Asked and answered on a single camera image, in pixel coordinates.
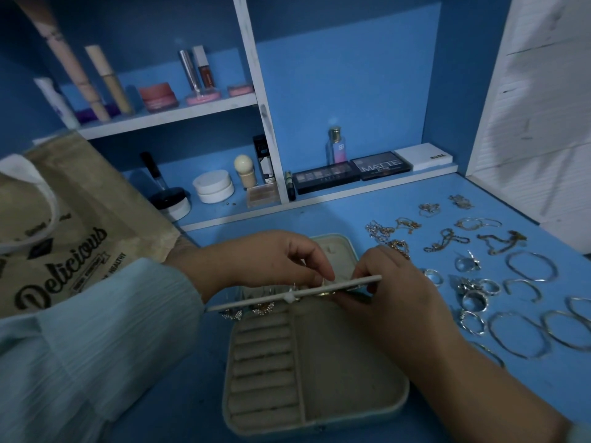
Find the person's left hand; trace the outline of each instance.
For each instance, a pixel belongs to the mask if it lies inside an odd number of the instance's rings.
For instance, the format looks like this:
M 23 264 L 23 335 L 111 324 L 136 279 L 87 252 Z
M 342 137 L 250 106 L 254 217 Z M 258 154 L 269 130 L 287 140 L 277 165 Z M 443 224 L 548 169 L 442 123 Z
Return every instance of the person's left hand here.
M 335 273 L 320 246 L 289 231 L 273 230 L 169 255 L 166 264 L 179 269 L 206 303 L 230 286 L 316 287 Z

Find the brown paper bag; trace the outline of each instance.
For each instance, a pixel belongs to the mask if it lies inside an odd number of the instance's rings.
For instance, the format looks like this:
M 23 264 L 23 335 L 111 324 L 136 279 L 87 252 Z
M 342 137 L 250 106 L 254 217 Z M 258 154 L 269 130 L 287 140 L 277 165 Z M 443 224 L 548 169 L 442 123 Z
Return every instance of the brown paper bag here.
M 174 247 L 179 231 L 78 133 L 25 157 L 28 172 L 20 156 L 0 161 L 17 178 L 0 174 L 0 318 L 49 308 Z

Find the pink compact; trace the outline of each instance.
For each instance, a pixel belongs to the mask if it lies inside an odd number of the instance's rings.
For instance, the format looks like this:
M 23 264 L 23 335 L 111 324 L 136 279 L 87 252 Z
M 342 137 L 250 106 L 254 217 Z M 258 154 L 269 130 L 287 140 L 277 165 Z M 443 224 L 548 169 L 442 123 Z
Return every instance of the pink compact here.
M 193 90 L 189 93 L 185 98 L 185 101 L 187 101 L 189 106 L 194 106 L 195 104 L 209 103 L 210 101 L 215 101 L 221 97 L 222 94 L 215 88 L 202 88 L 199 91 Z
M 177 97 L 168 82 L 162 82 L 150 87 L 138 88 L 147 111 L 156 113 L 161 110 L 173 109 L 179 106 Z
M 230 96 L 240 96 L 241 94 L 252 93 L 255 88 L 252 84 L 241 84 L 239 86 L 228 86 L 227 93 Z

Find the makeup product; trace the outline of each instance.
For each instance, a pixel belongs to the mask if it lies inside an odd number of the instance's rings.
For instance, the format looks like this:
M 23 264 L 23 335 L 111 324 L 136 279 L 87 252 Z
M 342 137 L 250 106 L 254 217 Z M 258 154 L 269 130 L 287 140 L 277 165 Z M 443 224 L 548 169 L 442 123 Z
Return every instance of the makeup product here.
M 105 54 L 103 54 L 103 50 L 100 49 L 99 45 L 85 46 L 85 50 L 94 64 L 96 71 L 98 71 L 100 77 L 105 81 L 105 85 L 109 89 L 111 96 L 113 96 L 119 110 L 125 115 L 133 115 L 135 113 L 134 108 L 131 107 L 127 95 L 123 91 L 123 87 L 121 87 L 121 82 L 109 65 Z
M 361 180 L 376 179 L 410 170 L 408 163 L 403 162 L 390 151 L 367 157 L 354 158 L 351 160 L 351 163 L 361 171 Z
M 179 106 L 177 97 L 168 82 L 162 82 L 150 87 L 138 88 L 142 101 L 150 113 L 172 109 Z
M 340 126 L 329 129 L 329 141 L 326 144 L 326 157 L 329 165 L 347 161 L 347 153 L 344 148 L 344 137 L 340 134 Z
M 195 56 L 195 61 L 199 67 L 199 74 L 201 75 L 201 79 L 203 79 L 203 85 L 205 88 L 215 87 L 216 84 L 213 82 L 213 75 L 211 74 L 211 69 L 203 45 L 194 46 L 193 55 Z
M 97 91 L 92 87 L 88 76 L 80 66 L 78 59 L 64 39 L 62 31 L 51 12 L 51 7 L 46 0 L 14 0 L 23 12 L 33 22 L 41 37 L 45 39 L 55 57 L 60 61 L 64 70 L 70 76 L 84 99 L 90 104 L 97 118 L 102 122 L 108 122 L 111 117 L 105 110 L 105 106 Z
M 226 170 L 206 172 L 193 180 L 193 186 L 204 204 L 216 204 L 234 194 L 234 185 Z
M 427 170 L 434 166 L 447 165 L 453 162 L 451 155 L 436 148 L 431 143 L 397 149 L 395 153 L 407 162 L 412 170 Z
M 261 165 L 262 178 L 265 183 L 275 183 L 275 173 L 273 172 L 273 164 L 271 163 L 271 156 L 269 155 L 269 146 L 267 145 L 267 137 L 264 134 L 252 137 L 255 144 L 256 157 Z
M 59 92 L 59 87 L 54 85 L 53 81 L 48 77 L 41 77 L 33 79 L 37 87 L 45 96 L 45 99 L 57 113 L 57 116 L 63 121 L 66 127 L 70 130 L 80 127 L 80 122 L 76 118 L 74 111 L 72 111 L 68 101 Z
M 121 112 L 119 111 L 119 107 L 117 107 L 117 104 L 115 103 L 105 104 L 105 108 L 111 118 L 114 118 L 121 114 Z M 94 114 L 94 111 L 90 107 L 88 109 L 77 110 L 74 112 L 74 114 L 76 115 L 76 118 L 78 119 L 81 125 L 86 123 L 92 123 L 93 121 L 96 121 L 98 119 Z
M 202 88 L 199 91 L 193 90 L 189 93 L 185 98 L 185 102 L 189 106 L 194 106 L 195 104 L 209 103 L 221 97 L 222 94 L 217 88 Z
M 181 50 L 179 51 L 179 59 L 181 59 L 181 65 L 183 66 L 183 70 L 185 71 L 188 85 L 189 87 L 191 87 L 191 90 L 201 90 L 201 82 L 199 82 L 199 78 L 197 76 L 197 73 L 195 72 L 195 67 L 193 66 L 193 62 L 191 61 L 191 55 L 188 53 L 187 50 Z
M 227 93 L 230 96 L 240 96 L 247 93 L 253 93 L 255 88 L 252 84 L 241 84 L 238 86 L 228 86 Z
M 261 207 L 262 205 L 279 202 L 279 190 L 276 183 L 266 183 L 247 189 L 247 207 Z
M 240 176 L 244 188 L 252 188 L 256 185 L 255 165 L 249 156 L 240 154 L 234 158 L 234 169 Z
M 151 153 L 142 152 L 139 156 L 161 190 L 149 197 L 150 203 L 171 222 L 178 221 L 188 215 L 188 212 L 191 211 L 191 204 L 184 189 L 169 188 L 166 185 Z
M 357 182 L 361 179 L 361 174 L 355 165 L 350 162 L 343 162 L 322 166 L 314 170 L 296 172 L 293 178 L 297 193 L 302 195 Z
M 287 187 L 287 198 L 290 201 L 296 200 L 296 189 L 294 187 L 293 178 L 291 177 L 291 171 L 285 171 L 285 186 Z

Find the white bag handle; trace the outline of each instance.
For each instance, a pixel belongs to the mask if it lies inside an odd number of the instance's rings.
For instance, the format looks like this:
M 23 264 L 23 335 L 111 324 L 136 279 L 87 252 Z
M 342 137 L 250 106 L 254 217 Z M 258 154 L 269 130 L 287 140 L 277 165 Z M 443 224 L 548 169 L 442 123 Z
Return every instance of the white bag handle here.
M 35 185 L 37 189 L 43 194 L 43 197 L 49 202 L 51 208 L 51 220 L 48 226 L 35 233 L 33 236 L 23 239 L 22 241 L 9 241 L 0 243 L 0 255 L 6 253 L 16 252 L 23 248 L 37 244 L 47 238 L 57 227 L 60 216 L 60 208 L 57 204 L 55 194 L 42 177 L 35 165 L 32 164 L 22 155 L 11 154 L 6 158 L 0 160 L 0 173 L 25 183 Z

